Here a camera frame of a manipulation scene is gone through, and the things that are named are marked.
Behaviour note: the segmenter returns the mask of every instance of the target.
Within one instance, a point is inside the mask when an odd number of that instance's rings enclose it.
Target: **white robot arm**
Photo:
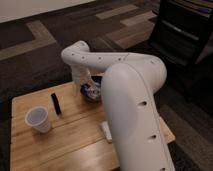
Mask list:
[[[76,76],[73,79],[79,84],[90,79],[87,68],[106,70],[102,101],[123,171],[175,170],[153,98],[166,79],[159,58],[136,53],[90,53],[88,45],[79,41],[63,50],[62,59],[71,66]],[[79,75],[86,78],[78,82]]]

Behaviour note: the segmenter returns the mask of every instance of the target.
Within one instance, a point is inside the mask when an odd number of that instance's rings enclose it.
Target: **white cup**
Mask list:
[[[46,133],[51,129],[48,111],[42,106],[30,109],[25,116],[25,123],[41,133]]]

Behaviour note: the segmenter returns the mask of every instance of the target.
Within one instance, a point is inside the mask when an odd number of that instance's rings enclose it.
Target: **black marker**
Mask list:
[[[56,112],[57,115],[60,115],[61,114],[61,108],[60,108],[56,94],[55,93],[51,94],[51,97],[52,97],[53,104],[54,104],[54,107],[55,107],[55,112]]]

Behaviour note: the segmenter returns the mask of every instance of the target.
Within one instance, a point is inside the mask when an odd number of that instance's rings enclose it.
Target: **wooden tabletop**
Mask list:
[[[58,117],[51,94],[62,109]],[[24,122],[35,106],[48,109],[52,129],[40,134]],[[13,99],[11,171],[108,171],[119,166],[113,144],[100,129],[105,120],[101,103],[85,101],[74,83],[66,83]],[[161,119],[167,143],[175,137]]]

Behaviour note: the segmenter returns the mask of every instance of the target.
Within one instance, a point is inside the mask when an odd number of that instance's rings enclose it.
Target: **carpet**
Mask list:
[[[71,81],[60,53],[78,40],[96,52],[155,53],[146,43],[156,18],[150,11],[145,0],[100,0],[0,25],[0,169],[9,170],[11,99]],[[177,170],[212,171],[212,118],[168,83],[155,98],[176,135],[169,149]]]
[[[213,117],[213,80],[206,78],[196,82],[189,91],[192,99]]]

